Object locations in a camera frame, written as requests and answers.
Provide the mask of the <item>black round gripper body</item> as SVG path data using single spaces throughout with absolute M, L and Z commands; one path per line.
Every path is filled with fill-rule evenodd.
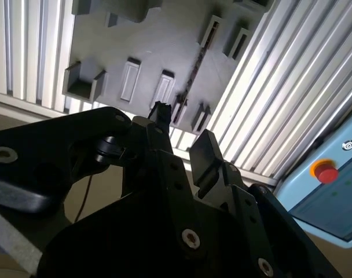
M 147 191 L 132 193 L 63 229 L 47 245 L 38 277 L 259 277 L 227 213 L 193 203 L 200 247 L 188 247 Z

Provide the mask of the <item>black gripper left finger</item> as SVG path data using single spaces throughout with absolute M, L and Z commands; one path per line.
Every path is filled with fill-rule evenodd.
M 171 149 L 170 121 L 171 107 L 157 102 L 147 118 L 104 107 L 0 131 L 0 249 L 107 250 L 116 239 L 132 247 L 144 239 L 199 250 L 196 217 L 174 212 L 177 197 L 187 204 L 192 198 L 183 162 Z M 57 211 L 72 185 L 110 165 L 124 170 L 124 195 L 150 194 L 146 218 L 131 217 L 122 205 L 65 226 Z

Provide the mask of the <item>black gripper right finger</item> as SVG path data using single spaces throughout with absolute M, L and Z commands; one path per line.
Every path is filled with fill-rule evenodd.
M 189 154 L 196 195 L 228 216 L 224 245 L 244 277 L 340 277 L 264 185 L 243 182 L 213 132 L 204 130 Z

